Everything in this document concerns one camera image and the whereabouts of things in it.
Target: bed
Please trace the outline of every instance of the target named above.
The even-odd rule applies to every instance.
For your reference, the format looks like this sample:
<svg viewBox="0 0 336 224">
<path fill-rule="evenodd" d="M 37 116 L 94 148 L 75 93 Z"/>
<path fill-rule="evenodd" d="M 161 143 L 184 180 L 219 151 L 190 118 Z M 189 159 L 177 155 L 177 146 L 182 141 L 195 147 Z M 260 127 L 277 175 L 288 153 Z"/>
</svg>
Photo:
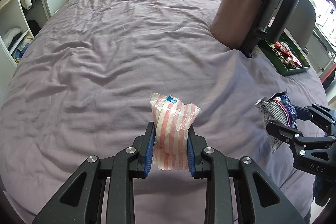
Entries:
<svg viewBox="0 0 336 224">
<path fill-rule="evenodd" d="M 307 214 L 314 176 L 292 167 L 288 145 L 272 153 L 254 105 L 284 90 L 295 105 L 327 105 L 322 84 L 313 69 L 283 77 L 260 49 L 249 59 L 219 43 L 209 26 L 220 1 L 69 0 L 45 24 L 0 112 L 1 179 L 27 223 L 88 156 L 115 155 L 144 134 L 152 92 L 195 103 L 208 145 L 252 157 Z M 153 166 L 134 182 L 136 222 L 203 223 L 205 195 L 204 180 Z"/>
</svg>

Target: blue label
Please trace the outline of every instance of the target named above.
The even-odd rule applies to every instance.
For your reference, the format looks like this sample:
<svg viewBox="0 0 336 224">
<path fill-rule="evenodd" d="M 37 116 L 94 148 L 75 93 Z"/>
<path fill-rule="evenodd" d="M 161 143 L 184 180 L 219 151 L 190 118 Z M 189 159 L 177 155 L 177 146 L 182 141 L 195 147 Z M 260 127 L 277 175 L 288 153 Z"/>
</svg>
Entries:
<svg viewBox="0 0 336 224">
<path fill-rule="evenodd" d="M 172 97 L 170 97 L 170 96 L 168 96 L 167 101 L 168 101 L 168 102 L 171 102 L 171 103 L 173 103 L 173 104 L 176 104 L 176 103 L 177 103 L 177 99 L 172 98 Z"/>
</svg>

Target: silver bolt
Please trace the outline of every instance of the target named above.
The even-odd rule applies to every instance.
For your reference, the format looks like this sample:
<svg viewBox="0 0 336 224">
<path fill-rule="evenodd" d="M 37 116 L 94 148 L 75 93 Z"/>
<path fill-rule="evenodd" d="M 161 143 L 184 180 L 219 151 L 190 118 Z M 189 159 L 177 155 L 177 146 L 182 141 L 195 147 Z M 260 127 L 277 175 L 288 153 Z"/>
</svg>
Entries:
<svg viewBox="0 0 336 224">
<path fill-rule="evenodd" d="M 214 152 L 213 148 L 212 147 L 206 147 L 204 148 L 204 152 L 207 153 L 207 154 L 212 154 Z"/>
<path fill-rule="evenodd" d="M 241 159 L 243 163 L 250 164 L 252 162 L 252 159 L 250 157 L 244 157 Z"/>
<path fill-rule="evenodd" d="M 133 147 L 133 146 L 130 146 L 130 147 L 127 147 L 127 148 L 126 148 L 126 152 L 129 153 L 129 154 L 133 154 L 133 153 L 135 153 L 136 150 L 137 150 L 137 149 L 136 149 L 135 147 Z"/>
<path fill-rule="evenodd" d="M 93 162 L 97 161 L 97 157 L 96 156 L 90 156 L 90 157 L 87 158 L 87 161 L 89 163 L 93 163 Z"/>
</svg>

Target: blue gripper pad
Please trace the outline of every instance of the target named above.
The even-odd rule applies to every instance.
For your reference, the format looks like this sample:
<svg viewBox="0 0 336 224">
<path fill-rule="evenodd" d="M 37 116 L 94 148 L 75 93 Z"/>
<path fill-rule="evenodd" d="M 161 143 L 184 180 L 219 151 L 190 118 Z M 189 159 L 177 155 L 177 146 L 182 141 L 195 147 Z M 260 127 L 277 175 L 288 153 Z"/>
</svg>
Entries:
<svg viewBox="0 0 336 224">
<path fill-rule="evenodd" d="M 146 150 L 145 168 L 144 168 L 144 171 L 143 171 L 145 173 L 146 177 L 148 177 L 148 174 L 151 171 L 151 166 L 152 166 L 154 141 L 155 141 L 154 129 L 155 129 L 155 127 L 153 127 L 153 129 L 152 129 L 151 137 L 149 139 L 147 150 Z"/>
<path fill-rule="evenodd" d="M 187 148 L 187 159 L 188 159 L 188 167 L 191 176 L 194 177 L 196 169 L 195 169 L 195 153 L 193 146 L 191 144 L 190 137 L 188 136 L 188 148 Z"/>
</svg>

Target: kettle handle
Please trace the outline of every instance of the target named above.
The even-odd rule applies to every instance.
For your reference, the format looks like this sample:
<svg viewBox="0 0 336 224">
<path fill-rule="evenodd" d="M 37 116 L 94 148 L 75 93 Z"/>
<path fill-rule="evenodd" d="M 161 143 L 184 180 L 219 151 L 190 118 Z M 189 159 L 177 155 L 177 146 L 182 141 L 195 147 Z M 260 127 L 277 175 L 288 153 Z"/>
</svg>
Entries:
<svg viewBox="0 0 336 224">
<path fill-rule="evenodd" d="M 274 0 L 265 0 L 260 8 L 258 16 L 253 22 L 249 33 L 240 47 L 240 51 L 242 51 L 246 57 L 251 58 L 251 53 L 260 40 L 263 39 L 270 43 L 275 43 L 284 31 L 287 22 L 292 16 L 298 2 L 299 0 L 283 0 L 271 27 L 267 32 L 264 32 L 263 30 L 266 27 L 264 23 L 265 16 L 267 17 L 267 15 L 269 15 L 266 23 L 268 24 L 270 17 L 276 8 L 274 6 Z"/>
</svg>

